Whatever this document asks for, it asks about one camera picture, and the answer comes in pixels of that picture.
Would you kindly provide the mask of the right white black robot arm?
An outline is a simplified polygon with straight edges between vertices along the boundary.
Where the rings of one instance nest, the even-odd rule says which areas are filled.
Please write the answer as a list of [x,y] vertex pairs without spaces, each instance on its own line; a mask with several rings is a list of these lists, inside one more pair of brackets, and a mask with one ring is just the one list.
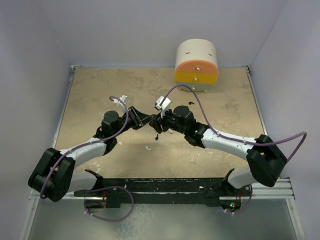
[[287,163],[285,155],[267,135],[258,138],[219,136],[207,124],[196,121],[187,106],[177,106],[151,117],[149,125],[159,134],[176,131],[194,147],[219,150],[247,161],[247,166],[231,169],[224,177],[222,190],[228,196],[254,183],[273,187]]

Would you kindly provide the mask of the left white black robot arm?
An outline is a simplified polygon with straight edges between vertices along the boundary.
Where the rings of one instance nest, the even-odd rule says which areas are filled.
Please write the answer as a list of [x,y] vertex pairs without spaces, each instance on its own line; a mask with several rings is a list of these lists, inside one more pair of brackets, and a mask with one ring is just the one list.
[[70,189],[75,168],[111,152],[118,135],[129,129],[138,130],[152,121],[152,115],[142,113],[134,106],[122,117],[114,110],[106,112],[95,135],[88,141],[62,150],[46,149],[28,179],[28,186],[39,192],[43,199],[59,201]]

